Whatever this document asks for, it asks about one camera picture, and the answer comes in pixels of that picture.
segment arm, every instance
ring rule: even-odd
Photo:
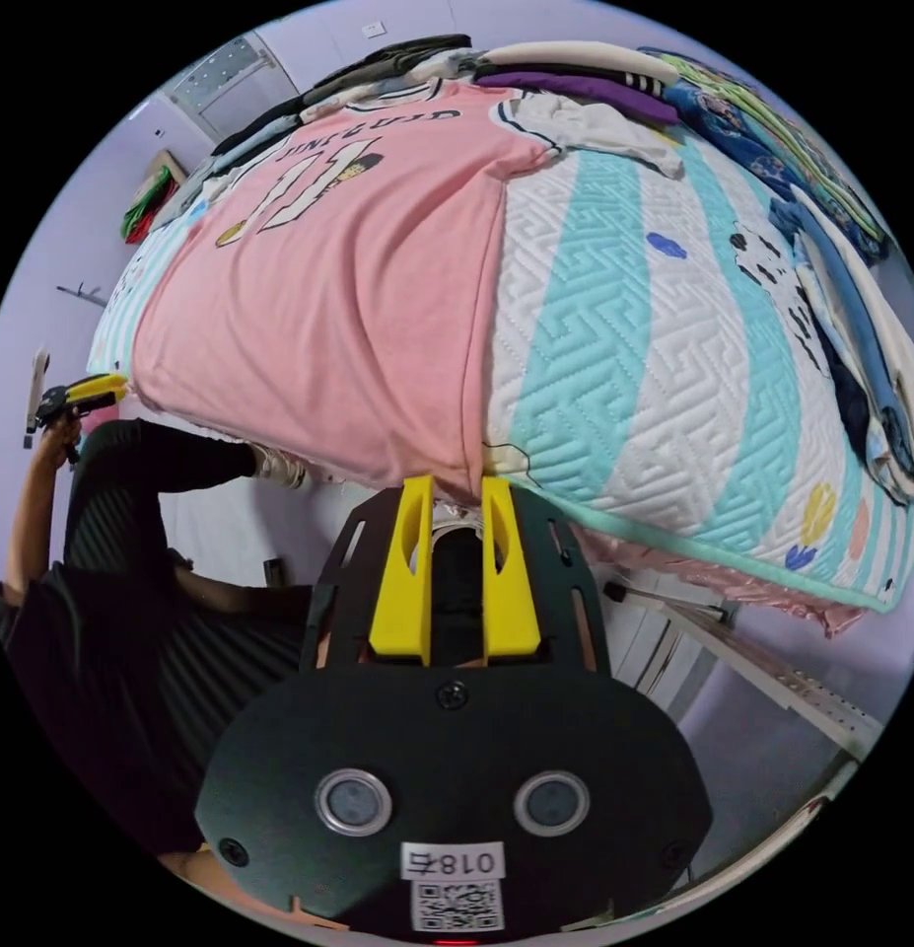
[[[209,849],[201,848],[200,851],[192,854],[176,852],[161,855],[158,861],[178,878],[222,902],[240,905],[242,908],[259,911],[272,917],[281,917],[297,924],[314,924],[317,927],[331,927],[334,930],[348,929],[345,924],[337,924],[322,917],[315,917],[313,914],[306,914],[299,907],[298,898],[293,900],[291,911],[278,911],[262,901],[257,901],[256,898],[251,898],[238,887]]]
[[[10,605],[19,606],[29,584],[42,578],[49,567],[55,477],[65,463],[66,446],[78,441],[80,430],[78,420],[64,418],[45,432],[33,453],[6,557],[3,597]]]

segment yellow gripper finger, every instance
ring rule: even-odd
[[[379,657],[419,657],[424,667],[430,665],[433,510],[433,478],[415,476],[405,480],[369,637]]]

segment quilted mattress cover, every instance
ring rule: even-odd
[[[488,466],[564,508],[595,559],[837,631],[896,604],[914,507],[851,452],[771,192],[675,135],[680,181],[583,151],[508,185]],[[138,249],[89,371],[130,376],[145,304],[203,212]]]

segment white sneaker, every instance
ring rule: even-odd
[[[282,451],[261,444],[253,444],[252,448],[262,458],[262,463],[256,471],[256,476],[265,480],[272,480],[289,490],[297,490],[306,479],[306,469],[302,464]]]

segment pink fabric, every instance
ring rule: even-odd
[[[824,628],[827,638],[846,630],[866,613],[865,609],[838,605],[814,595],[785,589],[723,565],[682,559],[657,549],[625,543],[595,530],[576,528],[575,534],[591,561],[609,562],[624,569],[671,572],[691,585],[712,589],[730,602],[762,605],[799,619],[816,619]]]
[[[193,226],[137,332],[146,403],[369,486],[475,492],[504,182],[549,143],[496,120],[512,90],[423,95],[299,128]]]

